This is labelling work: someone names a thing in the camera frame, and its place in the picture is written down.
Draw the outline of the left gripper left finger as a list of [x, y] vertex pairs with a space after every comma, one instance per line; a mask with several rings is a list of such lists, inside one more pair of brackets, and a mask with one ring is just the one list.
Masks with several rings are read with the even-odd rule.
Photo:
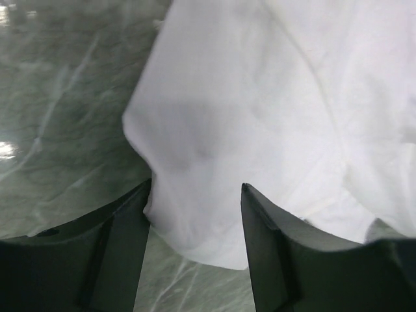
[[132, 311], [150, 224], [147, 180], [112, 203], [1, 241], [2, 311]]

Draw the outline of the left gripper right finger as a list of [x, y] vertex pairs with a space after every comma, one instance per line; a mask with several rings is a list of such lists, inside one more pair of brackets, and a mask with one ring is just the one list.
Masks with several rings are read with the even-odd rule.
[[257, 311], [415, 310], [414, 239], [336, 237], [247, 183], [241, 212]]

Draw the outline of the white printed t-shirt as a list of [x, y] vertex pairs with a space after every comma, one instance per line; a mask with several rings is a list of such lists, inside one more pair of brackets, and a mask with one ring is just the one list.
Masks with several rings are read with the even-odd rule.
[[338, 237], [415, 235], [414, 1], [173, 1], [123, 114], [146, 216], [244, 270], [241, 186]]

